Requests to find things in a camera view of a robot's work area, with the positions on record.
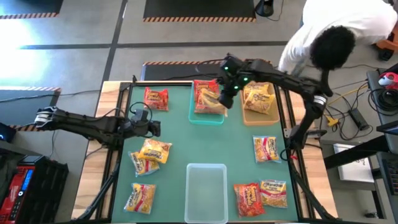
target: plastic bin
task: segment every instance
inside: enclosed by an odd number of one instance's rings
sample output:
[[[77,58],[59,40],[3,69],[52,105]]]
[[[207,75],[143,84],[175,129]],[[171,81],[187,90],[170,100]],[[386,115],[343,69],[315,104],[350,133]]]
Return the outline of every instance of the plastic bin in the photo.
[[[271,83],[268,86],[268,94],[275,94],[274,86]],[[243,123],[246,126],[267,126],[273,125],[279,121],[279,111],[276,99],[271,104],[269,114],[262,114],[252,110],[243,109],[244,100],[242,91],[240,92],[240,98],[243,114]]]
[[[204,125],[222,125],[224,123],[223,114],[205,114],[205,113],[195,113],[195,101],[193,99],[193,82],[191,89],[191,100],[189,104],[189,114],[188,119],[192,124],[204,124]]]
[[[228,196],[224,164],[188,164],[186,223],[227,223]]]

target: yellow cable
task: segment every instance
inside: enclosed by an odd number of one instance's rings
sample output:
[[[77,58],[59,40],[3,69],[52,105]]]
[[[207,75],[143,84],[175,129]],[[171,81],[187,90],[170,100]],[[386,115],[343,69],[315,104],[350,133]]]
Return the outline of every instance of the yellow cable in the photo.
[[[356,90],[351,90],[351,91],[349,91],[349,92],[346,92],[346,93],[342,94],[341,96],[337,97],[336,99],[334,99],[332,102],[329,102],[328,105],[331,105],[332,103],[338,101],[339,99],[341,99],[342,97],[344,97],[344,96],[346,96],[346,95],[350,95],[350,94],[352,94],[352,93],[357,92],[358,90],[361,90],[361,89],[367,88],[367,87],[368,87],[368,85],[365,85],[365,86],[362,86],[361,88],[357,88]]]

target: black hair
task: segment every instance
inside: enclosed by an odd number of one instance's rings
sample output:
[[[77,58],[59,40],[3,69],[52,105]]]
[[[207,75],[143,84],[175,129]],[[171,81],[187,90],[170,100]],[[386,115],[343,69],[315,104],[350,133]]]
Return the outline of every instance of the black hair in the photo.
[[[355,35],[343,26],[321,33],[310,47],[311,62],[319,70],[341,68],[355,47]]]

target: person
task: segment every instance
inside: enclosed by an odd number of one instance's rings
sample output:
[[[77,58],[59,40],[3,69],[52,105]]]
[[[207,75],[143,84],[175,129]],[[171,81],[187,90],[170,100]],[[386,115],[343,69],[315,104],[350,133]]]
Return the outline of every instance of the person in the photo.
[[[309,61],[319,70],[341,68],[355,45],[387,39],[397,17],[383,0],[307,0],[278,69],[298,77]]]

